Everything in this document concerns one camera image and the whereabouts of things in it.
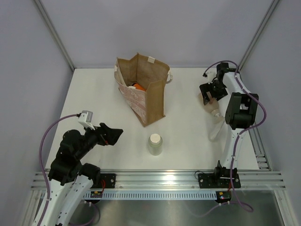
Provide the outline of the beige lotion pump bottle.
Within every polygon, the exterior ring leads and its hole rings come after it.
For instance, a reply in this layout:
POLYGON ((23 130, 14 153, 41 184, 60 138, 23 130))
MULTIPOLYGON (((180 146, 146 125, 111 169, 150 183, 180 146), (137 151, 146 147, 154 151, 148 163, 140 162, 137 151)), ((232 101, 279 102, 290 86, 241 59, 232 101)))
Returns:
POLYGON ((205 104, 202 93, 198 94, 199 101, 203 109, 210 114, 214 124, 224 123, 225 118, 222 116, 219 103, 215 98, 211 98, 208 103, 205 104))

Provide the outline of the clear jar white lid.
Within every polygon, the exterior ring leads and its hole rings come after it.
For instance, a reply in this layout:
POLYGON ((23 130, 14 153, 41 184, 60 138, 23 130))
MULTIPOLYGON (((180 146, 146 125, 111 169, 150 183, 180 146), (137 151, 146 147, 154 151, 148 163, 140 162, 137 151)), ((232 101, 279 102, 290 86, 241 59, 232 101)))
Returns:
POLYGON ((159 134, 157 133, 151 134, 148 139, 148 150, 150 154, 154 156, 160 155, 162 153, 162 144, 163 144, 163 139, 159 134))

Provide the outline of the orange pump bottle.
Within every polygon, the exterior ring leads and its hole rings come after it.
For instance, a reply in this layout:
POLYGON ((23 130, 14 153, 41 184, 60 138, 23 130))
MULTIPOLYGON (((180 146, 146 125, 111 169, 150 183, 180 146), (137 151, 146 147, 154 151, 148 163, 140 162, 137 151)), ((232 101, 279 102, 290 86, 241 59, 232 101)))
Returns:
POLYGON ((146 91, 146 89, 144 87, 142 87, 141 85, 139 85, 137 82, 133 83, 131 86, 129 86, 129 88, 146 91))

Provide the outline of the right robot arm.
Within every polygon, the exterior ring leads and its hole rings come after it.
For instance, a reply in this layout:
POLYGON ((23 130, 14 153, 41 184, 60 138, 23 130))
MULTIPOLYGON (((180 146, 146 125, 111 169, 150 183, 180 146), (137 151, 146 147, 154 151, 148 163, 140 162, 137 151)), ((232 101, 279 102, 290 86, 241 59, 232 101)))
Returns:
POLYGON ((213 173, 199 173, 200 188, 240 188, 238 155, 245 132, 254 125, 259 96, 243 84, 238 66, 231 68, 229 61, 214 64, 213 78, 205 71, 208 81, 199 86, 205 110, 227 124, 228 131, 222 157, 213 173))

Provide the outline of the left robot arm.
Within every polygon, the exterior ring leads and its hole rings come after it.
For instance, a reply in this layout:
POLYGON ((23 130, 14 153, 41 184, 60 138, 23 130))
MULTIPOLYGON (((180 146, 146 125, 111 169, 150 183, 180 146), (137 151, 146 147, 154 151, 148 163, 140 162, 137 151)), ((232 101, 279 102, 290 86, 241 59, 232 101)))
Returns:
POLYGON ((81 159, 96 145, 115 145, 122 133, 122 129, 109 128, 105 123, 86 128, 84 134, 75 129, 64 133, 50 171, 44 174, 47 192, 34 226, 66 226, 88 190, 103 192, 115 187, 115 174, 102 174, 99 167, 82 164, 81 159))

